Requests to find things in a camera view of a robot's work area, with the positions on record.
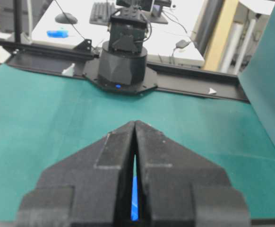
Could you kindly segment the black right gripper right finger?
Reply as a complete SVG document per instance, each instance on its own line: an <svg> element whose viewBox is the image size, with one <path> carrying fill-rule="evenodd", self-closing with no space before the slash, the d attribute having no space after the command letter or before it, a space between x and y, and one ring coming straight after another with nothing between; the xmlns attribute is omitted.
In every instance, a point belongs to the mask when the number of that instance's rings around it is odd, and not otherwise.
<svg viewBox="0 0 275 227"><path fill-rule="evenodd" d="M218 164L136 122L140 219L149 227L247 227L249 211Z"/></svg>

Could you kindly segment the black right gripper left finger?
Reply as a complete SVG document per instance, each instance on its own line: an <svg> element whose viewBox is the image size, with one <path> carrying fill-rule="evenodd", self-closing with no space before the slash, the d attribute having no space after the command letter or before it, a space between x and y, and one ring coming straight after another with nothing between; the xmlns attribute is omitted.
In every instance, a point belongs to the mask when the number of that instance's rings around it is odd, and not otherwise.
<svg viewBox="0 0 275 227"><path fill-rule="evenodd" d="M19 206L18 227L115 227L131 215L133 121L46 168Z"/></svg>

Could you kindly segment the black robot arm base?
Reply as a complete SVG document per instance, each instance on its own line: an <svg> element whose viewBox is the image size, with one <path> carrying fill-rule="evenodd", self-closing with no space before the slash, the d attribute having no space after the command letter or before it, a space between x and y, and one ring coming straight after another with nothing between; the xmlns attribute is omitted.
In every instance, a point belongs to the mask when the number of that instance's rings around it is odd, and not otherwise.
<svg viewBox="0 0 275 227"><path fill-rule="evenodd" d="M157 73L147 67L143 46L152 34L143 10L150 11L152 0L119 0L111 14L110 38L102 44L99 58L87 61L83 76L99 88L118 93L138 94L157 88Z"/></svg>

